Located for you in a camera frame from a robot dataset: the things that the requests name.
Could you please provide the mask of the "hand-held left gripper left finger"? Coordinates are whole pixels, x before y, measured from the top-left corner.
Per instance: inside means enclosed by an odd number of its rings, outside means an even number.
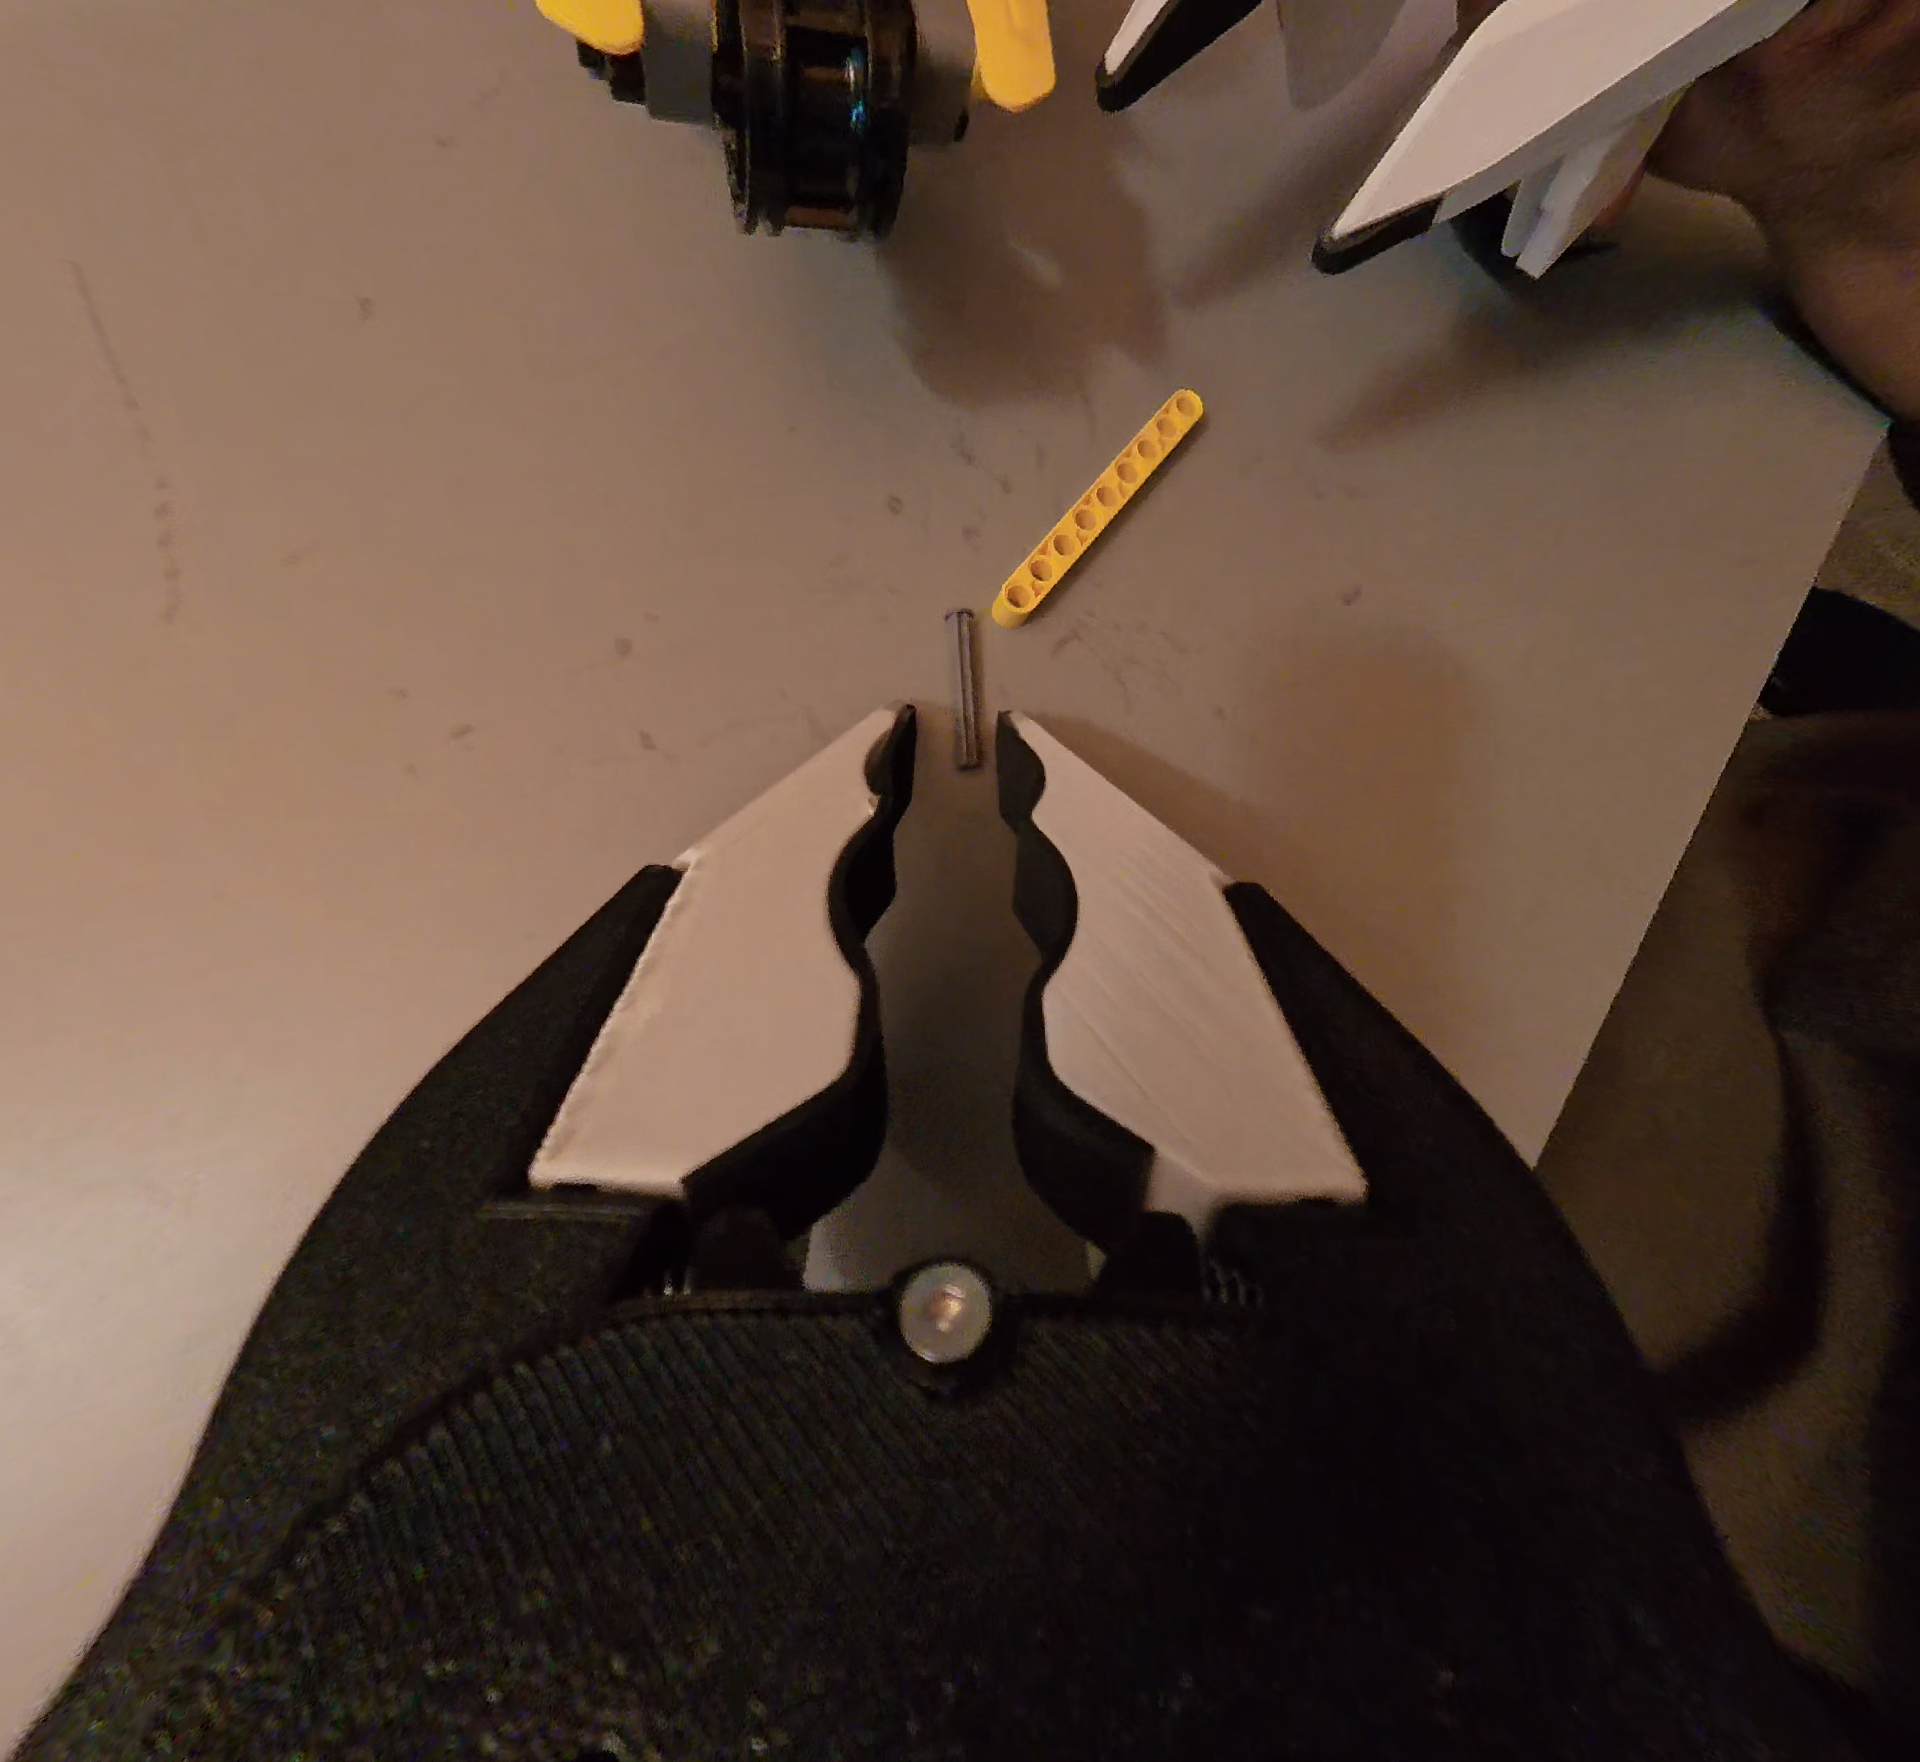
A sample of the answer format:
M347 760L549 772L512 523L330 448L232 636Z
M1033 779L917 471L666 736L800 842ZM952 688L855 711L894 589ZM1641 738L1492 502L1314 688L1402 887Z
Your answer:
M529 1170L535 1194L759 1210L810 1234L874 1170L887 1090L867 940L894 900L917 720L874 710L669 864Z

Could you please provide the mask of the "yellow perforated toy beam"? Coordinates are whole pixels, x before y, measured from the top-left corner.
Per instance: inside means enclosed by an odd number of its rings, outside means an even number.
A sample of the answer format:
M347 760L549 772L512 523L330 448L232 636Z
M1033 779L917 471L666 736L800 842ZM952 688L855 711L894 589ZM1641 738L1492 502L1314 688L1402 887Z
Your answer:
M1002 580L990 605L993 622L1002 629L1029 622L1192 437L1204 414L1202 396L1189 386L1179 389L1160 404L1125 450L1102 467L1056 526L1036 539L1021 567Z

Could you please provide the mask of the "person's right hand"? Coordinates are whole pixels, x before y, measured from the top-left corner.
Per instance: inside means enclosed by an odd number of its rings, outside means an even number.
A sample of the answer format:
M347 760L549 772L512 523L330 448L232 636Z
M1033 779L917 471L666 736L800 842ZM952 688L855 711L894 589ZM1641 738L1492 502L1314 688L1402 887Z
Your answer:
M1918 0L1816 0L1682 97L1653 174L1743 209L1807 334L1918 414Z

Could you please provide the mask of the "person's olive clothing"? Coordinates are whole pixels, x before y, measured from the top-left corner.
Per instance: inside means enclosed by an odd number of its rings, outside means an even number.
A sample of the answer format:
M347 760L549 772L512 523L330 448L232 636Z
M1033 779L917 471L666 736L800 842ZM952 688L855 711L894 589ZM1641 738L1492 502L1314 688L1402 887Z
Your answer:
M1813 586L1916 626L1916 423ZM1918 1724L1918 711L1755 707L1544 1180L1727 1552L1871 1758Z

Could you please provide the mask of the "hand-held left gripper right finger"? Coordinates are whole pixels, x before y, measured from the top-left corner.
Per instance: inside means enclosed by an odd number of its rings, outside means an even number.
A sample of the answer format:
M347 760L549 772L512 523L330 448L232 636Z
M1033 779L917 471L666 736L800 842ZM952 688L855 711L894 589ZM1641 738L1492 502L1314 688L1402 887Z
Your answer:
M1146 1217L1358 1205L1349 1149L1239 912L1245 890L1038 722L997 720L1022 991L1015 1142L1103 1256Z

